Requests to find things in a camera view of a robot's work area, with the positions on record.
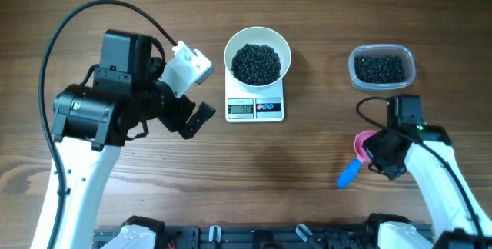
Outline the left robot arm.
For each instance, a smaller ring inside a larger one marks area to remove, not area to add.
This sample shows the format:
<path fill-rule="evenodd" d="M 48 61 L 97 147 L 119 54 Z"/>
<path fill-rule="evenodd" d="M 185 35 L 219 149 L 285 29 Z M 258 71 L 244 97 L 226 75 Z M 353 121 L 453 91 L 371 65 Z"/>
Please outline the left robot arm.
<path fill-rule="evenodd" d="M 106 31 L 100 62 L 85 80 L 55 99 L 50 137 L 58 160 L 32 242 L 34 248 L 87 248 L 108 176 L 128 132 L 158 119 L 185 139 L 195 136 L 215 109 L 186 97 L 214 65 L 179 42 L 174 57 L 153 56 L 161 43 L 148 35 Z"/>

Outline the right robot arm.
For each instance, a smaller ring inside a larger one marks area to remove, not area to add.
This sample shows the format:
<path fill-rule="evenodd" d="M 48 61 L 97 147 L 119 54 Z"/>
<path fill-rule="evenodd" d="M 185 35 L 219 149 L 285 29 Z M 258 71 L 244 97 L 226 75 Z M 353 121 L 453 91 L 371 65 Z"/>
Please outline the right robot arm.
<path fill-rule="evenodd" d="M 371 171 L 390 180 L 409 173 L 419 187 L 432 220 L 433 242 L 411 222 L 377 219 L 379 248 L 489 248 L 491 219 L 468 187 L 455 159 L 453 143 L 441 126 L 425 122 L 417 95 L 385 98 L 387 121 L 363 143 Z"/>

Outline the pink scoop blue handle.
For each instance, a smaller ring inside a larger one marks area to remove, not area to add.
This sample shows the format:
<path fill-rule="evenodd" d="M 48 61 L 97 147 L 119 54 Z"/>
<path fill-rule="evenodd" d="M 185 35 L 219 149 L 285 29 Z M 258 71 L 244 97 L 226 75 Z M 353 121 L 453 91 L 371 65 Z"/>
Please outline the pink scoop blue handle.
<path fill-rule="evenodd" d="M 371 159 L 363 147 L 363 143 L 376 134 L 376 131 L 366 130 L 357 134 L 354 138 L 354 153 L 353 161 L 342 171 L 337 179 L 337 187 L 345 189 L 357 176 L 362 164 L 368 163 Z"/>

